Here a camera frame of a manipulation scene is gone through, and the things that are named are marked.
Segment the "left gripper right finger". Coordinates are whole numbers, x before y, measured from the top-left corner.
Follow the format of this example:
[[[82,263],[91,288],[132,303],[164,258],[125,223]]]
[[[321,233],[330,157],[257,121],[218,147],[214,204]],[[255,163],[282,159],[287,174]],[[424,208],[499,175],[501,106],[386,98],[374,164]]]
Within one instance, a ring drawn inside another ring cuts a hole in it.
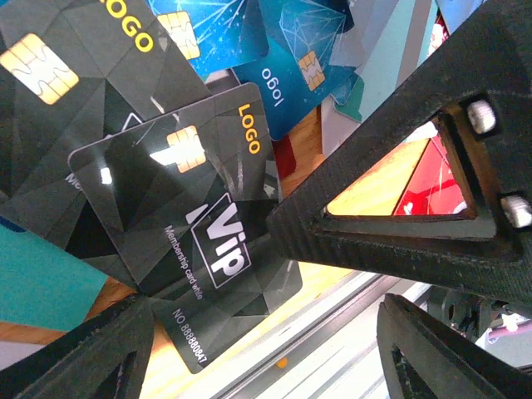
[[[465,196],[453,215],[329,216],[326,206],[435,120]],[[268,217],[294,260],[408,278],[507,303],[531,300],[531,4],[489,1]]]

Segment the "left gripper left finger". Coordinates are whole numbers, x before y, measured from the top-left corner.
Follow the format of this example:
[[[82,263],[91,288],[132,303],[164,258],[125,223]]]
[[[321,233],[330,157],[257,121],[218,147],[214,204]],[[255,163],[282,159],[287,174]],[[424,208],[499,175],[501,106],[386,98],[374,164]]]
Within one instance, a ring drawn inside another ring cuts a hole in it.
[[[126,297],[1,370],[1,397],[138,398],[154,330],[150,300]]]

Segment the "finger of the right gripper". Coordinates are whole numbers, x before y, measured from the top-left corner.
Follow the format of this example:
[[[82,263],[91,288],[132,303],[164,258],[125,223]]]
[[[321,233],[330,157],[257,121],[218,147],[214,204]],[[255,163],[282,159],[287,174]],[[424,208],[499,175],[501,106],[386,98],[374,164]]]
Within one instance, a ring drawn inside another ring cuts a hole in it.
[[[379,305],[377,344],[391,398],[531,397],[531,370],[502,362],[401,295]]]

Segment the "black vip membership card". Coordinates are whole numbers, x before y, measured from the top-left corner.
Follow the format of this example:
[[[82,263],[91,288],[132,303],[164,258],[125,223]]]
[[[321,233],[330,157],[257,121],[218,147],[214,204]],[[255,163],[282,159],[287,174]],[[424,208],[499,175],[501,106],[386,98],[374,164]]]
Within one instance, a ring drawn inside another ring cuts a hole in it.
[[[86,145],[68,164],[190,372],[301,289],[266,225],[282,192],[253,83]]]

